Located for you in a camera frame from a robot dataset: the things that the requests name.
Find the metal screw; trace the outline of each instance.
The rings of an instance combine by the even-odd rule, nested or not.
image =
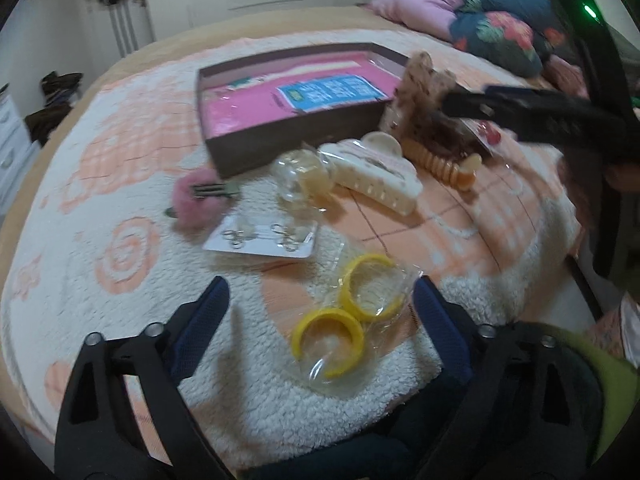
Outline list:
[[[478,333],[480,337],[484,337],[485,339],[494,339],[497,332],[494,326],[482,324],[478,327]]]
[[[550,335],[543,335],[540,339],[540,343],[542,343],[542,346],[545,348],[555,348],[556,338],[551,337]]]
[[[99,342],[103,341],[104,338],[100,332],[91,332],[87,337],[84,338],[84,342],[89,346],[97,345]]]
[[[164,325],[162,323],[150,323],[145,328],[145,335],[149,337],[158,337],[164,332]]]

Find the keyring card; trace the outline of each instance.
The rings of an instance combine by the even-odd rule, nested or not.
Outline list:
[[[230,214],[209,235],[202,248],[233,254],[277,258],[309,258],[314,252],[318,222],[291,218],[247,218]]]

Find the pink pom pom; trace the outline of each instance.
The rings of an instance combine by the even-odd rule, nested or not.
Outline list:
[[[218,173],[211,168],[198,168],[176,181],[172,204],[178,217],[178,228],[201,229],[215,224],[225,210],[226,199],[216,196],[194,198],[191,186],[219,181]]]

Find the blue label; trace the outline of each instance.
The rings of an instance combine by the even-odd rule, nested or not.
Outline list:
[[[336,75],[313,79],[280,86],[278,90],[289,105],[304,112],[387,98],[386,94],[359,75]]]

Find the brown box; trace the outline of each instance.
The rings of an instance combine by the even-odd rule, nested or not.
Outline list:
[[[323,57],[353,52],[366,52],[373,62],[398,77],[402,76],[408,60],[406,56],[374,43],[337,43],[277,50],[201,69],[196,84],[198,114],[205,144],[220,177],[229,178],[269,164],[280,153],[299,148],[302,142],[319,146],[325,142],[359,139],[377,130],[388,100],[308,112],[207,139],[204,114],[207,89],[286,70],[301,61],[318,62]]]

